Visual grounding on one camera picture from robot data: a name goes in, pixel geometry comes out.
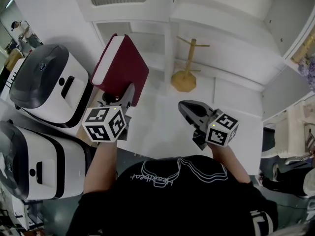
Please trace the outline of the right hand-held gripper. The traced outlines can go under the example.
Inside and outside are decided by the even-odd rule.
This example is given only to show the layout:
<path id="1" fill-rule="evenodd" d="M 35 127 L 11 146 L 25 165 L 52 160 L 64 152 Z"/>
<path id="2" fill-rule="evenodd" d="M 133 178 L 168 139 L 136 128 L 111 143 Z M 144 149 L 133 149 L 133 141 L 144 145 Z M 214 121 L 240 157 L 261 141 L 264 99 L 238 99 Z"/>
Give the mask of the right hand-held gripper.
<path id="1" fill-rule="evenodd" d="M 226 147 L 235 137 L 239 121 L 220 109 L 212 109 L 198 101 L 180 101 L 179 112 L 195 128 L 192 140 L 203 150 L 207 144 Z"/>

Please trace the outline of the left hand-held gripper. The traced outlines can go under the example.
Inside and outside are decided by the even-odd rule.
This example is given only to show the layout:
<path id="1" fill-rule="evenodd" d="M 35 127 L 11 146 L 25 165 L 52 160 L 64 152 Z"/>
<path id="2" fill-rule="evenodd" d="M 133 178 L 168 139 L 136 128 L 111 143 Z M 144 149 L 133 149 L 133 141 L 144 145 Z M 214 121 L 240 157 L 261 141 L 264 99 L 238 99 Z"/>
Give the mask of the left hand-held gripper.
<path id="1" fill-rule="evenodd" d="M 107 104 L 103 99 L 104 92 L 99 91 L 82 119 L 82 128 L 85 132 L 82 140 L 86 143 L 127 140 L 131 117 L 126 115 L 126 111 L 132 105 L 134 93 L 135 86 L 131 83 L 120 101 Z"/>

